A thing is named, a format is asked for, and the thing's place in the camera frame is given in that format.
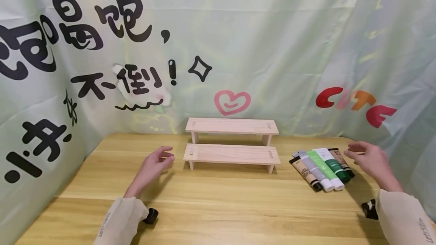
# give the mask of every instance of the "sparkle star drawing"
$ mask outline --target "sparkle star drawing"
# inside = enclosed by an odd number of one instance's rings
[[[200,63],[201,66],[204,67],[204,71],[203,73],[201,73],[200,71],[196,70],[198,63]],[[191,68],[189,68],[188,72],[189,73],[193,73],[195,75],[197,75],[201,82],[204,82],[206,80],[207,74],[209,74],[209,72],[212,70],[212,67],[208,64],[206,64],[201,58],[200,56],[195,56],[195,61],[193,62],[193,65]]]

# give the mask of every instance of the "gray tube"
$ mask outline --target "gray tube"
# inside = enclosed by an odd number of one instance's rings
[[[322,171],[319,169],[319,167],[316,166],[315,162],[307,155],[305,150],[298,151],[294,154],[292,154],[293,157],[300,157],[302,162],[306,165],[306,167],[310,170],[310,172],[318,179],[318,181],[321,183],[322,187],[325,191],[330,192],[335,188],[333,186],[332,182],[330,182],[329,178],[322,173]]]

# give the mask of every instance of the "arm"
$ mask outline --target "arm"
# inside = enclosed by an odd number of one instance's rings
[[[148,209],[136,197],[118,198],[109,208],[94,245],[129,245]]]
[[[144,159],[141,168],[126,190],[109,208],[98,231],[94,245],[129,245],[139,222],[146,219],[149,211],[139,200],[144,188],[171,167],[174,155],[165,151],[172,147],[160,147]]]
[[[378,218],[390,245],[432,245],[436,235],[430,219],[413,196],[404,193],[395,178],[387,155],[367,142],[353,142],[344,154],[355,160],[380,187],[376,200]]]

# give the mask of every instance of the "heart drawing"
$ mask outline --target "heart drawing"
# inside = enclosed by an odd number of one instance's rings
[[[219,99],[221,96],[223,95],[227,95],[229,96],[230,102],[234,102],[237,98],[239,97],[244,97],[245,98],[245,102],[244,104],[238,108],[239,103],[235,102],[232,104],[228,104],[227,102],[225,102],[223,104],[223,106],[220,104]],[[221,90],[218,93],[215,94],[215,106],[217,107],[218,111],[223,115],[223,116],[229,116],[235,113],[239,113],[243,110],[246,110],[246,108],[248,108],[248,106],[250,106],[251,103],[251,96],[250,94],[248,94],[246,91],[242,91],[241,93],[237,93],[235,95],[235,93],[233,93],[230,90]]]

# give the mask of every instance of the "exclamation mark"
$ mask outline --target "exclamation mark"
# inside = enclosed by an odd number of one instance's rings
[[[175,79],[176,79],[176,61],[174,61],[172,59],[169,60],[168,67],[170,70],[170,78],[172,79],[171,84],[176,85],[177,84],[177,82],[175,81]]]

